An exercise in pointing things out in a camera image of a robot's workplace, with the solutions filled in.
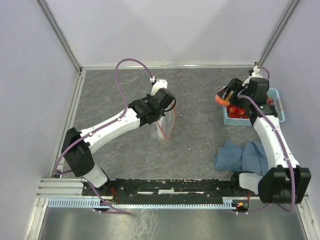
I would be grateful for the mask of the clear zip bag orange zipper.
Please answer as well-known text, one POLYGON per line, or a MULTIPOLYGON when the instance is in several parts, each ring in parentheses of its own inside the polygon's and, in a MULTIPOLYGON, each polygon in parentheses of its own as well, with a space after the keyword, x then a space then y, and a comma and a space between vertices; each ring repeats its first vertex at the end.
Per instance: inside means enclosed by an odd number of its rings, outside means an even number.
POLYGON ((176 123, 176 109, 167 112, 158 121, 151 124, 150 137, 159 140, 161 143, 166 143, 171 136, 171 132, 176 123))

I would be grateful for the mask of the orange peach fruit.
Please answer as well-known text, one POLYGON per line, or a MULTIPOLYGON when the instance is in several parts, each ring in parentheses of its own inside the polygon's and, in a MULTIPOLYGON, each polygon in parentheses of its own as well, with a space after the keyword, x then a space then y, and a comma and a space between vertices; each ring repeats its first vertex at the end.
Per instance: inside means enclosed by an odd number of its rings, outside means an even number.
POLYGON ((215 101, 224 107, 230 105, 230 94, 226 92, 226 86, 221 88, 215 95, 215 101))

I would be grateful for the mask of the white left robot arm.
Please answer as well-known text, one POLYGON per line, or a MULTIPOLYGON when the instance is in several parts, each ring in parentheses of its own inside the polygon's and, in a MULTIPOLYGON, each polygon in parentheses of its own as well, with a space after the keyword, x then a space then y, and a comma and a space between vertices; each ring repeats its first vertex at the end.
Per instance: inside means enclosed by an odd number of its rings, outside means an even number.
POLYGON ((107 174, 95 164, 93 153, 126 132, 157 122, 175 105, 173 93, 160 88, 155 94, 134 100, 119 114, 95 126, 80 131, 74 127, 69 129, 61 156, 76 177, 85 178, 99 195, 106 195, 111 183, 107 174))

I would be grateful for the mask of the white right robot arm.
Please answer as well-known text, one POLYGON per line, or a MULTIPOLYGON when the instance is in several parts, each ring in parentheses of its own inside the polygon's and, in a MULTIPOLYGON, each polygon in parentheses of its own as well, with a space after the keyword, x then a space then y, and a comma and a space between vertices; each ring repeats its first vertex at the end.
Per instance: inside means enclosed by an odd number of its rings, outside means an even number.
POLYGON ((263 176, 248 170, 235 172, 229 189, 236 196, 250 190, 264 204, 294 206, 302 202, 311 172, 301 167, 291 153, 280 128, 277 109, 267 102, 269 88, 269 80, 263 77, 251 77, 247 82, 233 78, 216 94, 217 103, 245 110, 268 162, 268 171, 263 176))

